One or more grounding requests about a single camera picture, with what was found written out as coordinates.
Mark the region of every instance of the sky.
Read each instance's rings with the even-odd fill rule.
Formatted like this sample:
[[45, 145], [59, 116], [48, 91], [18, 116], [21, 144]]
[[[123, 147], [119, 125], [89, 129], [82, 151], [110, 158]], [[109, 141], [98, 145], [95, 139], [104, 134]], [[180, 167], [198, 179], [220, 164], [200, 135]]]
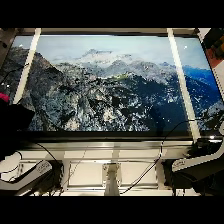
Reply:
[[[197, 38], [175, 37], [182, 66], [210, 69]], [[29, 49], [32, 36], [16, 37], [13, 46]], [[55, 60], [82, 57], [88, 50], [114, 51], [132, 54], [156, 64], [174, 65], [168, 37], [157, 36], [100, 36], [100, 35], [41, 35], [36, 51], [54, 64]]]

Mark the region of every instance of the television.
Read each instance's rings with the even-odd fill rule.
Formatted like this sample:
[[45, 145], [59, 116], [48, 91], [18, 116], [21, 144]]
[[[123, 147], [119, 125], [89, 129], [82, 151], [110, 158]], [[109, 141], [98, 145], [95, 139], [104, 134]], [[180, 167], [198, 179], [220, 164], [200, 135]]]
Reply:
[[[224, 120], [223, 100], [196, 37], [175, 37], [202, 135]], [[24, 65], [32, 36], [17, 36], [2, 70]], [[21, 71], [9, 76], [13, 100]], [[41, 35], [21, 104], [35, 116], [26, 133], [104, 139], [161, 138], [188, 120], [169, 38]], [[191, 137], [183, 123], [174, 137]]]

